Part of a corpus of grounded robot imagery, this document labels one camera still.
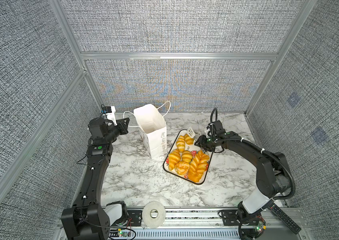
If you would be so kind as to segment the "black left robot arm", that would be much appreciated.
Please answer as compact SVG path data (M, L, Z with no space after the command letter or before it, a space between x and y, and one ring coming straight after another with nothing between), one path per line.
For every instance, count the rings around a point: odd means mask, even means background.
M63 210L61 221L69 240L106 240L113 224L127 222L123 201L102 207L101 192L106 170L111 161L113 142L128 133L129 118L116 122L101 117L89 122L91 137L86 152L87 163L83 182L72 207Z

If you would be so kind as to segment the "croissant top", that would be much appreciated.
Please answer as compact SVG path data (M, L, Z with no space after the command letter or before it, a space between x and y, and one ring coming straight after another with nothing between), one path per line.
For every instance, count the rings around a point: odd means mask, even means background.
M184 135L184 141L187 145L193 145L194 139L191 138L188 134Z

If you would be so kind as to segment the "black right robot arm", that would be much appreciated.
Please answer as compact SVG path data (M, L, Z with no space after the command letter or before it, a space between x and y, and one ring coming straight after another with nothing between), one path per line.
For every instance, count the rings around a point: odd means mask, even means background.
M195 145L213 153L217 147L235 152L256 168L256 188L237 207L237 221L246 224L274 201L292 198L295 181L284 154L267 151L233 131L227 132L217 116L217 108L214 108L207 134L200 136Z

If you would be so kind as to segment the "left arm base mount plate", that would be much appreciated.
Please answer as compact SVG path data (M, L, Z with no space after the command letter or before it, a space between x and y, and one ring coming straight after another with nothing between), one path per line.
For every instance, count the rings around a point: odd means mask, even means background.
M121 218L112 224L112 227L140 227L143 219L142 212L142 209L127 209L127 212L122 213Z

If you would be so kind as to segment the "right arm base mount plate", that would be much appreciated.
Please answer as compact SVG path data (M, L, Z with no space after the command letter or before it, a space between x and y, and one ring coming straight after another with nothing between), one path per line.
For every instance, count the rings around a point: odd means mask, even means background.
M237 209L232 210L220 210L218 212L218 216L221 217L223 221L224 226L236 226L238 227L240 224L240 221L237 216ZM261 214L257 214L256 217L248 220L244 224L242 224L242 227L250 226L250 227L260 227L265 225L265 219L261 216Z

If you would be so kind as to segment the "white paper gift bag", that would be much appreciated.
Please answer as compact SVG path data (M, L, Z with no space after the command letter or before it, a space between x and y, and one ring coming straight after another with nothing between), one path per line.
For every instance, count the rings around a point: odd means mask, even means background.
M167 123L165 116L169 113L171 102L166 101L160 107L147 104L134 109L131 114L135 117L141 139L151 159L159 158L167 153Z

